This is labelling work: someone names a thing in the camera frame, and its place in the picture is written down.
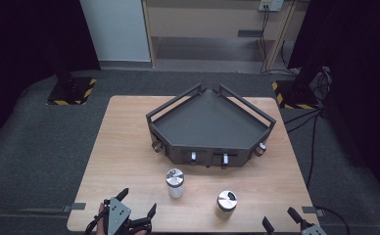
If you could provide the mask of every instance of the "gray carpet floor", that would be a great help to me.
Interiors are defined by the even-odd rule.
[[[275,97],[271,82],[292,79],[283,75],[148,70],[81,71],[75,75],[97,79],[85,105],[45,105],[57,81],[52,76],[23,92],[0,131],[0,210],[4,210],[0,212],[0,234],[75,234],[66,227],[66,214],[17,214],[15,210],[59,210],[73,203],[112,96],[177,95],[202,82],[205,87],[223,83],[242,96]],[[288,120],[307,112],[281,110],[281,115]],[[289,123],[287,130],[304,120]],[[289,136],[307,180],[312,121]],[[312,202],[340,214],[352,234],[380,234],[380,185],[370,169],[348,160],[329,118],[318,119],[314,153],[309,187]],[[330,212],[319,221],[327,234],[346,234],[343,222]]]

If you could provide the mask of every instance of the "tabletop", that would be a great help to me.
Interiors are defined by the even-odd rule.
[[[245,97],[276,124],[261,157],[253,156],[242,167],[221,169],[173,164],[155,153],[145,116],[171,98],[111,98],[75,198],[86,206],[71,211],[69,230],[84,231],[100,203],[124,188],[129,194],[122,202],[132,210],[131,219],[146,216],[157,203],[153,232],[264,232],[264,216],[275,232],[299,232],[300,225],[287,213],[290,207],[318,224],[314,213],[303,213],[302,207],[312,207],[312,202],[275,100]],[[175,167],[185,178],[179,199],[171,198],[166,186],[166,173]],[[216,199],[223,190],[237,196],[231,216],[217,212]]]

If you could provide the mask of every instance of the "black tray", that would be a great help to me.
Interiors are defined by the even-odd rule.
[[[227,93],[269,121],[265,125],[236,103]],[[189,98],[178,105],[186,96]],[[174,108],[152,120],[166,108]],[[175,164],[242,166],[264,142],[275,120],[248,101],[220,85],[218,91],[198,84],[147,114],[156,152],[163,151]]]

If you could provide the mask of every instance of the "silver canister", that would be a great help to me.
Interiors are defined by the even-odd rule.
[[[217,197],[217,213],[216,215],[222,218],[228,218],[238,204],[236,194],[232,191],[222,191]]]
[[[180,198],[184,194],[184,174],[181,170],[173,168],[166,174],[168,194],[172,198]]]

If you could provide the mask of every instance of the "yellow and black hazard tape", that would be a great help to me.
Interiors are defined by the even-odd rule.
[[[276,102],[278,103],[279,108],[281,109],[318,109],[318,105],[312,104],[289,104],[284,99],[277,82],[272,82],[272,89],[275,92]]]
[[[65,106],[65,105],[83,105],[86,101],[87,98],[89,98],[90,93],[92,92],[93,86],[96,83],[96,79],[91,79],[89,82],[89,85],[87,87],[87,90],[85,91],[83,97],[79,100],[48,100],[47,105],[60,105],[60,106]]]

